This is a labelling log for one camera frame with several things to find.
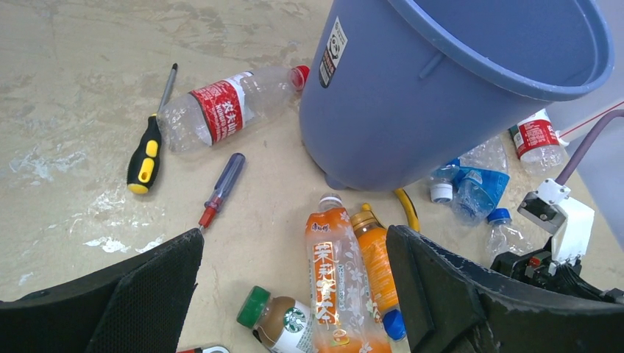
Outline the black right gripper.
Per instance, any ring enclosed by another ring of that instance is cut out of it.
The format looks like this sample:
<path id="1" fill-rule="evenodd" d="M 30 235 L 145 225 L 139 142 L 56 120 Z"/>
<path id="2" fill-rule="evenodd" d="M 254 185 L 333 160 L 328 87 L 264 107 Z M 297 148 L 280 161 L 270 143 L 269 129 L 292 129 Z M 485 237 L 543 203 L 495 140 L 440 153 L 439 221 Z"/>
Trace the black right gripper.
<path id="1" fill-rule="evenodd" d="M 558 264 L 551 253 L 540 249 L 517 255 L 504 252 L 494 259 L 491 269 L 499 274 L 544 290 L 612 304 L 623 303 L 623 291 L 619 288 L 600 290 L 581 278 L 581 262 Z"/>

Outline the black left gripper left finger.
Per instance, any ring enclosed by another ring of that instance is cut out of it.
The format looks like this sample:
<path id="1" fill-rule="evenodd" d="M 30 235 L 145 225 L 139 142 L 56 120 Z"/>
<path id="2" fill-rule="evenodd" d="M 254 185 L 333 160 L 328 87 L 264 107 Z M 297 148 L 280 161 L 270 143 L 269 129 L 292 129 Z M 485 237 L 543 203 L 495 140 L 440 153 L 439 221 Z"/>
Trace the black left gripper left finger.
<path id="1" fill-rule="evenodd" d="M 1 303 L 2 352 L 175 352 L 202 262 L 190 229 L 153 249 Z"/>

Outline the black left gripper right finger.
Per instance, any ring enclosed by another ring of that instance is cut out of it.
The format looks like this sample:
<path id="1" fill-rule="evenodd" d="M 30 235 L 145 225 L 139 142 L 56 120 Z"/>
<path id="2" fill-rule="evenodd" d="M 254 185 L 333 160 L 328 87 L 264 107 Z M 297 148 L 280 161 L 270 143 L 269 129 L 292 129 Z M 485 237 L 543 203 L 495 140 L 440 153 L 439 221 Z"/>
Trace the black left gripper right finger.
<path id="1" fill-rule="evenodd" d="M 386 247 L 411 352 L 621 352 L 623 306 L 506 277 L 407 226 Z"/>

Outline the small clear bottle blue cap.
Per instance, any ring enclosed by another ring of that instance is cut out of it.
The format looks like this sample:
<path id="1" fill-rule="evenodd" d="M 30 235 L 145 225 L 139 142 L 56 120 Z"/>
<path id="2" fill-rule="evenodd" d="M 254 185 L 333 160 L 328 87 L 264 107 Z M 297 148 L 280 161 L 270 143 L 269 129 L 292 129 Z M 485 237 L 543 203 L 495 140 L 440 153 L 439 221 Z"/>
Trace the small clear bottle blue cap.
<path id="1" fill-rule="evenodd" d="M 535 249 L 533 242 L 512 224 L 508 209 L 493 210 L 488 215 L 487 222 L 492 231 L 486 240 L 486 253 L 492 262 L 499 254 L 511 252 L 523 255 Z"/>

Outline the orange juice bottle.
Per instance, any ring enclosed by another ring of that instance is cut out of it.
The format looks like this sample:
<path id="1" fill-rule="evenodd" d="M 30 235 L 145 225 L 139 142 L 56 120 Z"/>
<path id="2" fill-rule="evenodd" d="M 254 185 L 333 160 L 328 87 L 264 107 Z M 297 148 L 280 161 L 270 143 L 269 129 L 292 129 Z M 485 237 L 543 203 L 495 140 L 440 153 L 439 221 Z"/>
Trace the orange juice bottle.
<path id="1" fill-rule="evenodd" d="M 371 210 L 361 210 L 350 221 L 364 259 L 375 315 L 389 338 L 400 341 L 406 338 L 406 329 L 386 248 L 387 229 Z"/>

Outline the orange tea bottle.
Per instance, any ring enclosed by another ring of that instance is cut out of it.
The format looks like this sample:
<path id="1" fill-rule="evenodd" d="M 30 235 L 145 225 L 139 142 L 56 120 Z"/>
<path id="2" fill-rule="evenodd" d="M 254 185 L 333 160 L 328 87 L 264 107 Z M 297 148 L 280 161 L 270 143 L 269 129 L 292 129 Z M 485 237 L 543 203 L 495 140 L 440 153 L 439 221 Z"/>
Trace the orange tea bottle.
<path id="1" fill-rule="evenodd" d="M 305 225 L 315 352 L 391 352 L 376 317 L 361 248 L 339 195 L 326 193 Z"/>

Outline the Starbucks bottle green cap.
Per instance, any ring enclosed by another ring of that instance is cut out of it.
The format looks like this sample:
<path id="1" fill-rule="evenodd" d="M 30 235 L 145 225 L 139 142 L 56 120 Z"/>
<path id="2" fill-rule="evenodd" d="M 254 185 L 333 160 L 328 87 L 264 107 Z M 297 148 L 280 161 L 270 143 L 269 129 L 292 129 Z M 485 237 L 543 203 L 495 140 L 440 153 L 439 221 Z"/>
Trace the Starbucks bottle green cap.
<path id="1" fill-rule="evenodd" d="M 288 296 L 273 296 L 254 286 L 238 312 L 236 321 L 252 330 L 271 352 L 311 353 L 311 309 Z"/>

